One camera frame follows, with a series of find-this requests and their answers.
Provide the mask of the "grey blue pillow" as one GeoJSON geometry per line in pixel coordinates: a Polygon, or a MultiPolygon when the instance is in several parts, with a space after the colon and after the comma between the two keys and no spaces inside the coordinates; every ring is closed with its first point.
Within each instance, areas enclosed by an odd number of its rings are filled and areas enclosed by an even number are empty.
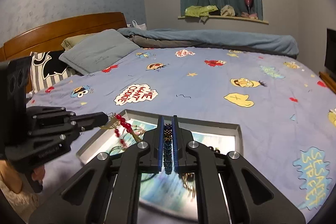
{"type": "Polygon", "coordinates": [[[87,75],[101,71],[128,54],[138,51],[139,46],[114,29],[93,34],[65,51],[59,60],[72,69],[87,75]]]}

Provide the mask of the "green cloth on sill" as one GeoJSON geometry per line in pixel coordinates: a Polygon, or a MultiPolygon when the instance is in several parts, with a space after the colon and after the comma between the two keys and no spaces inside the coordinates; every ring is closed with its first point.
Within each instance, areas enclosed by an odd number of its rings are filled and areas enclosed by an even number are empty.
{"type": "Polygon", "coordinates": [[[185,9],[185,16],[188,17],[207,17],[211,12],[218,11],[218,8],[214,5],[208,6],[189,6],[185,9]]]}

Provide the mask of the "wooden window sill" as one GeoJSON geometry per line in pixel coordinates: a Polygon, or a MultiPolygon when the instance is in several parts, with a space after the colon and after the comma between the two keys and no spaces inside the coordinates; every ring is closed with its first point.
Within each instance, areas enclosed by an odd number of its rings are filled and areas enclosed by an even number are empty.
{"type": "Polygon", "coordinates": [[[221,19],[221,20],[237,20],[237,21],[243,21],[243,22],[253,22],[253,23],[260,23],[269,25],[269,22],[267,20],[260,20],[255,18],[245,18],[245,17],[239,17],[239,16],[218,16],[218,15],[210,15],[205,17],[192,17],[192,16],[179,16],[177,17],[178,20],[209,20],[209,19],[221,19]]]}

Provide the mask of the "cartoon print blue bedsheet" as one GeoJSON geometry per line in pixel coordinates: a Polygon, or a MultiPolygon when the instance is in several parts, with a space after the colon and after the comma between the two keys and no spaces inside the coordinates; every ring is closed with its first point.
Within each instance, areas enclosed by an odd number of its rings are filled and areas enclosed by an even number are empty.
{"type": "Polygon", "coordinates": [[[244,157],[307,221],[335,186],[335,94],[286,56],[194,47],[135,50],[95,73],[37,92],[29,105],[239,125],[244,157]]]}

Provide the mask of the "striped black white pillow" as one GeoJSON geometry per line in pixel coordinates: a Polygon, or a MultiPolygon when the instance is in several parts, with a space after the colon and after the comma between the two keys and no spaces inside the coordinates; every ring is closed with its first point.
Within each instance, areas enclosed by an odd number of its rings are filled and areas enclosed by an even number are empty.
{"type": "Polygon", "coordinates": [[[63,79],[76,75],[74,69],[59,60],[64,52],[65,50],[30,53],[32,56],[30,76],[34,93],[48,89],[63,79]]]}

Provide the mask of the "black television screen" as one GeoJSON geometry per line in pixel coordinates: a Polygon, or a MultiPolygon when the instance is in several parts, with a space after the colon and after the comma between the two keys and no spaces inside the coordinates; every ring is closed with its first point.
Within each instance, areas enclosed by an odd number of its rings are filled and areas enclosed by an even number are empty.
{"type": "Polygon", "coordinates": [[[330,72],[331,78],[335,80],[336,74],[336,30],[327,29],[326,32],[326,54],[325,68],[330,72]]]}

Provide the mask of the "grey shallow tray box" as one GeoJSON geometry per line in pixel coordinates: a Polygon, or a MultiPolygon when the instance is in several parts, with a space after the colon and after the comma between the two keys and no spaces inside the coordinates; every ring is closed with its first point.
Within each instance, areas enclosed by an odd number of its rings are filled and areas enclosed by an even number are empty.
{"type": "MultiPolygon", "coordinates": [[[[121,115],[131,124],[135,133],[142,137],[145,132],[157,127],[158,115],[135,110],[124,110],[121,115]]],[[[187,118],[179,118],[179,126],[192,132],[194,140],[222,154],[230,151],[242,152],[241,129],[237,124],[217,123],[187,118]]],[[[98,153],[116,155],[125,151],[113,129],[98,130],[76,153],[86,164],[98,153]]],[[[143,174],[139,204],[146,210],[162,213],[187,222],[197,221],[197,200],[193,194],[193,184],[184,184],[181,176],[161,171],[159,174],[143,174]]]]}

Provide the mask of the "pink item on sill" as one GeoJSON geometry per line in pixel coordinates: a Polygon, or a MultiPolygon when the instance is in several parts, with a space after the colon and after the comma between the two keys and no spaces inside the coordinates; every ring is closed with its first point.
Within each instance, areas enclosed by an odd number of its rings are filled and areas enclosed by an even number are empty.
{"type": "Polygon", "coordinates": [[[242,12],[241,13],[241,17],[243,17],[243,18],[249,18],[249,19],[256,19],[256,20],[259,19],[256,13],[248,14],[247,12],[242,12]]]}

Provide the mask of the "teal folded blanket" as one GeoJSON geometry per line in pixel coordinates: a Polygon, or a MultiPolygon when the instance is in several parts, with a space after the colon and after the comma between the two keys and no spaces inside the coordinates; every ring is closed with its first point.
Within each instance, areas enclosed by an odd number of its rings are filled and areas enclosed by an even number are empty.
{"type": "Polygon", "coordinates": [[[171,30],[143,31],[138,28],[120,28],[118,32],[140,47],[178,48],[214,47],[242,50],[296,58],[299,49],[290,35],[271,35],[227,30],[171,30]]]}

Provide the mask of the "yellow green pillow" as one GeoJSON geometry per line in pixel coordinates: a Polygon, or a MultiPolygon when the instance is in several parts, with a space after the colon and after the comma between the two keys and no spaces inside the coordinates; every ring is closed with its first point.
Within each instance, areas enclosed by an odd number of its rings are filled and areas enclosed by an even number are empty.
{"type": "Polygon", "coordinates": [[[80,43],[81,41],[83,41],[86,38],[91,37],[93,34],[85,34],[85,35],[78,35],[78,36],[72,36],[69,38],[65,38],[62,43],[61,46],[65,51],[70,50],[71,48],[73,48],[74,46],[76,46],[76,44],[80,43]]]}

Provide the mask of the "wooden tv stand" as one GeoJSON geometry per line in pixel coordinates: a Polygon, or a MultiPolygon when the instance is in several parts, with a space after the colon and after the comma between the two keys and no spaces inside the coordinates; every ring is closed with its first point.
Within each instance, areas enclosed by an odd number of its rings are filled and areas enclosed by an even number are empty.
{"type": "Polygon", "coordinates": [[[336,82],[335,80],[329,75],[329,73],[326,72],[319,72],[319,77],[323,82],[326,84],[326,86],[334,93],[336,94],[336,82]]]}

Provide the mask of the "wooden headboard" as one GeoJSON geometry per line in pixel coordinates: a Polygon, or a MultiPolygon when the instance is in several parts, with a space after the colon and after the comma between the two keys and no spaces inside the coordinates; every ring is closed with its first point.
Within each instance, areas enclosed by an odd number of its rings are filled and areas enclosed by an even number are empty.
{"type": "MultiPolygon", "coordinates": [[[[33,30],[27,31],[24,34],[18,35],[5,42],[5,44],[1,47],[1,62],[20,59],[26,56],[30,56],[32,58],[30,55],[31,52],[41,53],[64,50],[61,43],[65,38],[85,34],[95,34],[110,29],[116,30],[117,27],[124,27],[125,25],[126,21],[123,13],[121,12],[89,14],[58,20],[56,22],[34,28],[33,30]]],[[[89,73],[84,76],[93,77],[99,73],[108,74],[112,69],[119,66],[118,62],[119,61],[101,71],[89,73]]],[[[76,75],[63,79],[55,85],[67,84],[68,86],[71,86],[74,78],[76,78],[76,75]]],[[[29,71],[29,81],[26,85],[26,93],[32,92],[33,94],[38,95],[50,93],[54,90],[55,85],[48,89],[40,90],[39,92],[34,93],[29,71]]]]}

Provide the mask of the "beige cloth on sill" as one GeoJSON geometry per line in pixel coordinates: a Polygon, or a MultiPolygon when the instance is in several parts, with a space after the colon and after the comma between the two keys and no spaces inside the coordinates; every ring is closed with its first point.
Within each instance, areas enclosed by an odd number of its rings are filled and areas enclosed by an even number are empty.
{"type": "Polygon", "coordinates": [[[235,10],[232,6],[225,5],[223,8],[221,8],[220,15],[224,17],[227,17],[227,16],[235,17],[235,10]]]}

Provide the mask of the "white plastic bag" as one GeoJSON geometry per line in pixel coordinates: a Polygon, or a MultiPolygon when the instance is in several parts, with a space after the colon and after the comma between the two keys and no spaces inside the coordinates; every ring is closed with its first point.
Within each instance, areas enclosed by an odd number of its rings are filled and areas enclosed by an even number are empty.
{"type": "Polygon", "coordinates": [[[131,24],[132,24],[132,26],[133,26],[134,28],[138,28],[138,29],[143,30],[143,31],[147,30],[147,26],[146,26],[145,23],[143,23],[143,24],[138,24],[135,20],[133,20],[133,21],[131,22],[131,24]]]}

